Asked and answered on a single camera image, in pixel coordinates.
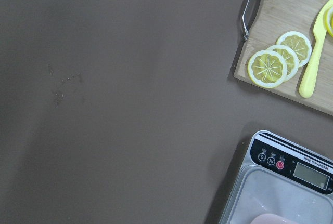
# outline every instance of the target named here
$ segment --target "electronic scale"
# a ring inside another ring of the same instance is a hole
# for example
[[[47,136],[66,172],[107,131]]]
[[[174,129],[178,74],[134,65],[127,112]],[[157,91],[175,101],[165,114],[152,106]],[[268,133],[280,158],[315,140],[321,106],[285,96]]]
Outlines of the electronic scale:
[[[269,131],[251,139],[219,224],[332,224],[333,161]]]

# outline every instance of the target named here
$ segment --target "red button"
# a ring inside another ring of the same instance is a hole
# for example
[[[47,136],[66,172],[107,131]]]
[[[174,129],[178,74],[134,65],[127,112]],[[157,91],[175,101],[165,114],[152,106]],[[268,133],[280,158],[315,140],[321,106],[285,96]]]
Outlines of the red button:
[[[276,167],[278,169],[283,169],[285,167],[285,164],[282,161],[277,161],[276,162]]]

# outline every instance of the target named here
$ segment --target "yellow knife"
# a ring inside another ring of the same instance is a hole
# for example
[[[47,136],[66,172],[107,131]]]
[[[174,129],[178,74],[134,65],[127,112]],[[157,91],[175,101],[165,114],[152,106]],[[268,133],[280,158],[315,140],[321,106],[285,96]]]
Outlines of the yellow knife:
[[[313,26],[313,35],[316,39],[310,60],[303,75],[299,93],[303,98],[309,98],[313,94],[314,86],[317,80],[319,60],[322,54],[323,44],[326,36],[326,28],[324,25],[324,13],[333,6],[333,0],[329,0],[320,10],[316,22]]]

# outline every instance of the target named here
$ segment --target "wooden cutting board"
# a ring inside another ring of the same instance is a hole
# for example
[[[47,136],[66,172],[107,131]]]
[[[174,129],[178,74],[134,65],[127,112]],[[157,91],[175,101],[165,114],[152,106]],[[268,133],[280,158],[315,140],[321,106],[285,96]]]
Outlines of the wooden cutting board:
[[[312,44],[315,39],[313,23],[320,9],[328,0],[261,0],[256,19],[250,29],[250,36],[240,54],[234,77],[253,84],[247,73],[248,59],[257,51],[274,45],[284,33],[298,31],[307,36]],[[317,82],[313,96],[302,98],[299,85],[306,66],[297,74],[273,89],[266,89],[306,106],[333,115],[333,37],[326,34]]]

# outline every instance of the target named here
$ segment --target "scale control panel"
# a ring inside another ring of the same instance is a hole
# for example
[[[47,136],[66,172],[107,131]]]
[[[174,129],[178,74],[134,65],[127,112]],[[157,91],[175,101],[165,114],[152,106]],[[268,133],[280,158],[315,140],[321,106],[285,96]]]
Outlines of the scale control panel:
[[[250,155],[256,164],[322,194],[333,193],[333,164],[290,144],[266,139],[252,143]]]

